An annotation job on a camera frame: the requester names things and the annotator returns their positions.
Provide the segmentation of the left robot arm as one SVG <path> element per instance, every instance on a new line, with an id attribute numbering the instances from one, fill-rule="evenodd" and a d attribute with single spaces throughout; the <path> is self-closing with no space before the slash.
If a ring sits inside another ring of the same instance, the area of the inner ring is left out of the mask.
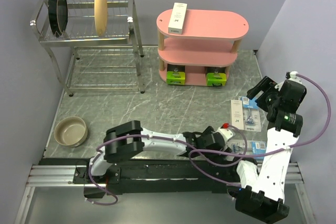
<path id="1" fill-rule="evenodd" d="M 229 129 L 219 127 L 215 130 L 211 126 L 203 132 L 165 134 L 150 131 L 142 127 L 140 121 L 133 120 L 106 131 L 103 144 L 90 159 L 85 176 L 98 183 L 112 164 L 128 161 L 143 151 L 167 152 L 180 157 L 188 157 L 195 149 L 220 151 L 233 135 Z"/>

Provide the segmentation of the white slim box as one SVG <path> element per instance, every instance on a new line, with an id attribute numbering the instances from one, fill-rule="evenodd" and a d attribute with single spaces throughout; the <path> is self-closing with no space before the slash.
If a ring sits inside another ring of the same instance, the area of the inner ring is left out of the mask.
<path id="1" fill-rule="evenodd" d="M 182 34 L 186 11 L 186 3 L 174 3 L 168 25 L 169 34 Z"/>
<path id="2" fill-rule="evenodd" d="M 231 100 L 231 125 L 238 128 L 239 130 L 244 130 L 244 114 L 243 114 L 243 104 L 241 100 Z"/>

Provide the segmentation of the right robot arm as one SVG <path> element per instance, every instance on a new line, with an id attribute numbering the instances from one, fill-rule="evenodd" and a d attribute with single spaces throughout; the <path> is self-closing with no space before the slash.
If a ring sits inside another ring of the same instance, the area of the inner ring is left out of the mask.
<path id="1" fill-rule="evenodd" d="M 296 111 L 307 94 L 300 78 L 287 75 L 282 83 L 264 77 L 248 90 L 247 98 L 267 113 L 266 156 L 261 168 L 250 160 L 241 160 L 230 170 L 231 178 L 240 181 L 235 208 L 264 223 L 276 223 L 289 214 L 285 205 L 285 180 L 292 154 L 303 126 Z"/>

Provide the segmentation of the blue razor blister pack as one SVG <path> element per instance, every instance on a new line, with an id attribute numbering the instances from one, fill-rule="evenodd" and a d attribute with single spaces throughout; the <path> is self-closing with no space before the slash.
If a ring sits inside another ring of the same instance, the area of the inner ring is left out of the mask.
<path id="1" fill-rule="evenodd" d="M 238 97 L 242 102 L 244 130 L 261 132 L 261 120 L 256 98 Z"/>
<path id="2" fill-rule="evenodd" d="M 267 143 L 264 141 L 230 140 L 228 147 L 236 154 L 242 154 L 246 149 L 246 155 L 258 155 L 266 152 Z"/>

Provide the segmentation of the pink three-tier shelf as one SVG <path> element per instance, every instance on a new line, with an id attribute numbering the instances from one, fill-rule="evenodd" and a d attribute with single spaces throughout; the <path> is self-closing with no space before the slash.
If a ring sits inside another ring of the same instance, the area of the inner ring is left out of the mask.
<path id="1" fill-rule="evenodd" d="M 237 59 L 241 40 L 249 30 L 248 21 L 238 13 L 225 10 L 188 9 L 182 34 L 169 33 L 172 10 L 163 11 L 156 20 L 158 30 L 159 74 L 169 84 L 180 84 L 170 66 L 182 66 L 185 85 L 207 86 L 208 69 L 219 70 L 227 80 Z"/>

